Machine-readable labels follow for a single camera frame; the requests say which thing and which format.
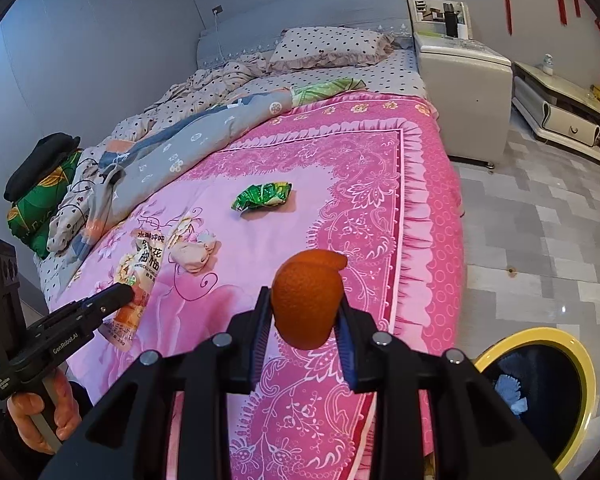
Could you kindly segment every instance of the orange fruit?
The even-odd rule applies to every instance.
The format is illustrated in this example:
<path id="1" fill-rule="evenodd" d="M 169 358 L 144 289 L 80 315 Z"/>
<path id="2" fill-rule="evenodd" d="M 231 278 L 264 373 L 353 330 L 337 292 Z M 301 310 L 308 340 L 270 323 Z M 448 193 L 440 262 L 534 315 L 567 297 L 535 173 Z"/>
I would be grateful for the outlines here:
<path id="1" fill-rule="evenodd" d="M 283 263 L 273 279 L 271 306 L 280 337 L 294 348 L 312 350 L 329 338 L 344 294 L 339 270 L 343 254 L 302 251 Z"/>

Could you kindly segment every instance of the pink bedspread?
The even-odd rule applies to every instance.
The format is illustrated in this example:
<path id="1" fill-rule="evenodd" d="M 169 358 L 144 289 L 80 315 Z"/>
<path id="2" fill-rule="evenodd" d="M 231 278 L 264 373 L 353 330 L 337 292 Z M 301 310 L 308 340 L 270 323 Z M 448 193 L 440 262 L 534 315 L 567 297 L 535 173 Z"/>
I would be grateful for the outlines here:
<path id="1" fill-rule="evenodd" d="M 180 239 L 208 230 L 219 243 L 199 274 L 165 256 L 129 352 L 97 333 L 71 358 L 91 398 L 144 350 L 186 352 L 224 330 L 233 314 L 253 307 L 279 265 L 306 248 L 348 256 L 342 277 L 349 303 L 370 312 L 382 330 L 420 351 L 451 346 L 463 283 L 461 203 L 434 115 L 423 99 L 371 92 L 299 107 L 139 205 L 100 241 L 52 309 L 112 283 L 133 250 L 133 229 Z M 285 205 L 241 216 L 230 209 L 250 184 L 273 181 L 293 183 Z M 234 478 L 363 477 L 373 403 L 344 383 L 333 338 L 298 351 L 272 330 L 256 392 L 228 400 Z M 426 414 L 423 431 L 429 452 Z M 172 470 L 175 439 L 171 446 Z"/>

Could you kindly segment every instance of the headboard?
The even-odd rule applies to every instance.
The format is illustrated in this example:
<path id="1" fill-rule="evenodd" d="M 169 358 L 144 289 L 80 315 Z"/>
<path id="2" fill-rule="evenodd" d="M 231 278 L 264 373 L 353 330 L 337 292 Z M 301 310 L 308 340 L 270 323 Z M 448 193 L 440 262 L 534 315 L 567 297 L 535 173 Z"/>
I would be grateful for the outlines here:
<path id="1" fill-rule="evenodd" d="M 407 0 L 281 0 L 219 23 L 218 32 L 203 30 L 198 68 L 215 68 L 242 54 L 274 50 L 282 30 L 311 25 L 368 28 L 413 42 Z"/>

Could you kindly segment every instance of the metal screw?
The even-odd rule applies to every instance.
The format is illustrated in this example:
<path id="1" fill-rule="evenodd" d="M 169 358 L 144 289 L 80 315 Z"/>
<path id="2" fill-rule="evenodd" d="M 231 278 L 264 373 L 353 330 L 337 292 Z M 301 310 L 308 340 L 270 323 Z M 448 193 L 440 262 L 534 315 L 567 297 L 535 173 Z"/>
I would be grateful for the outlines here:
<path id="1" fill-rule="evenodd" d="M 216 334 L 211 341 L 218 348 L 222 348 L 224 346 L 229 346 L 233 340 L 234 338 L 231 337 L 231 334 L 228 334 L 227 332 L 221 332 Z"/>
<path id="2" fill-rule="evenodd" d="M 393 338 L 388 332 L 376 332 L 371 336 L 371 339 L 378 346 L 387 346 Z"/>
<path id="3" fill-rule="evenodd" d="M 158 352 L 155 350 L 147 350 L 146 352 L 142 352 L 140 354 L 140 362 L 144 366 L 150 366 L 158 360 L 158 357 L 160 357 L 160 354 L 158 354 Z"/>
<path id="4" fill-rule="evenodd" d="M 462 361 L 464 361 L 464 354 L 457 348 L 450 348 L 447 350 L 445 352 L 445 357 L 450 363 L 455 365 L 459 365 Z"/>

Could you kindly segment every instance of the floor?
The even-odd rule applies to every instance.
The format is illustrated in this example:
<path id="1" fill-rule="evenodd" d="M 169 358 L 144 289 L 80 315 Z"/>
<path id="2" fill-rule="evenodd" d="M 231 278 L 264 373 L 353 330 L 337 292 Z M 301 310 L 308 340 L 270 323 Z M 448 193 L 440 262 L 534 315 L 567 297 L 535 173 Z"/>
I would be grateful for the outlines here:
<path id="1" fill-rule="evenodd" d="M 493 173 L 454 165 L 466 211 L 458 346 L 475 357 L 533 326 L 558 327 L 583 343 L 598 398 L 586 440 L 562 475 L 576 479 L 600 448 L 600 166 L 538 142 L 516 110 Z"/>

